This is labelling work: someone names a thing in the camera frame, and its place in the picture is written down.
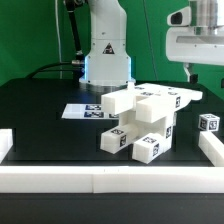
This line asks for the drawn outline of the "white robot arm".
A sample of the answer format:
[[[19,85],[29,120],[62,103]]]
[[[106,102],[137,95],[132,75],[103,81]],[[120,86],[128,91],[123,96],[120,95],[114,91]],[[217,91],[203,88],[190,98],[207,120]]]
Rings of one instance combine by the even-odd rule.
[[[224,0],[188,0],[189,5],[168,15],[166,56],[181,62],[187,81],[195,83],[195,64],[224,66]],[[64,0],[76,49],[73,65],[77,82],[97,91],[133,83],[131,58],[126,53],[127,15],[118,0]],[[74,11],[88,4],[91,50],[81,49]]]

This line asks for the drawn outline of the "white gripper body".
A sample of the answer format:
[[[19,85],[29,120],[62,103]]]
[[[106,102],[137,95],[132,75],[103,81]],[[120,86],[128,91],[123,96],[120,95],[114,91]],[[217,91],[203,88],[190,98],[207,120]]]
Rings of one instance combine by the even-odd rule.
[[[182,63],[224,65],[224,28],[196,35],[190,27],[171,27],[166,34],[166,56]]]

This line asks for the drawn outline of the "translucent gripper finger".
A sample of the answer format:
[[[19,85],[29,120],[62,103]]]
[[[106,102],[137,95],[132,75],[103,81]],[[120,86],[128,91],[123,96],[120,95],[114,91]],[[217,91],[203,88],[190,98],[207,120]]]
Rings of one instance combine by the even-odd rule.
[[[192,63],[184,63],[183,69],[187,76],[187,81],[191,84],[196,84],[198,82],[198,75],[193,71]]]

